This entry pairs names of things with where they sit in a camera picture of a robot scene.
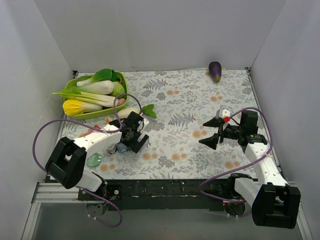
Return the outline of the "blue rectangular pill box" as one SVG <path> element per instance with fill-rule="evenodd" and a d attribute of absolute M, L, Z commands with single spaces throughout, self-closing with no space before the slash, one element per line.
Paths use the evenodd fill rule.
<path fill-rule="evenodd" d="M 131 149 L 129 147 L 127 147 L 126 145 L 124 145 L 122 142 L 117 143 L 116 148 L 119 153 L 131 151 Z"/>

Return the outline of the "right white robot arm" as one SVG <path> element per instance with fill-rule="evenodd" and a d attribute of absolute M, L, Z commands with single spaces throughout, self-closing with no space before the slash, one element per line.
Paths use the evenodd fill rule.
<path fill-rule="evenodd" d="M 258 118 L 263 116 L 256 107 L 245 107 L 238 111 L 240 121 L 231 125 L 234 114 L 219 109 L 215 117 L 203 123 L 204 127 L 217 128 L 211 137 L 199 143 L 215 150 L 224 139 L 236 140 L 250 161 L 242 168 L 253 167 L 258 184 L 248 174 L 240 173 L 241 167 L 213 176 L 199 185 L 201 194 L 233 204 L 248 203 L 255 225 L 264 227 L 293 229 L 299 213 L 301 192 L 291 186 L 278 170 L 273 157 L 273 138 L 258 133 Z M 230 199 L 207 193 L 203 188 L 211 181 L 228 175 L 226 186 Z"/>

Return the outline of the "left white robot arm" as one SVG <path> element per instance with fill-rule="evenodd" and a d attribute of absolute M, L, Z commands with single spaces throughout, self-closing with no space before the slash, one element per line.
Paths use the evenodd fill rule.
<path fill-rule="evenodd" d="M 85 169 L 87 159 L 117 144 L 138 153 L 149 139 L 143 133 L 148 124 L 146 118 L 132 111 L 121 122 L 114 120 L 87 136 L 75 139 L 63 137 L 57 142 L 45 170 L 66 189 L 85 189 L 95 200 L 101 200 L 107 193 L 107 181 Z"/>

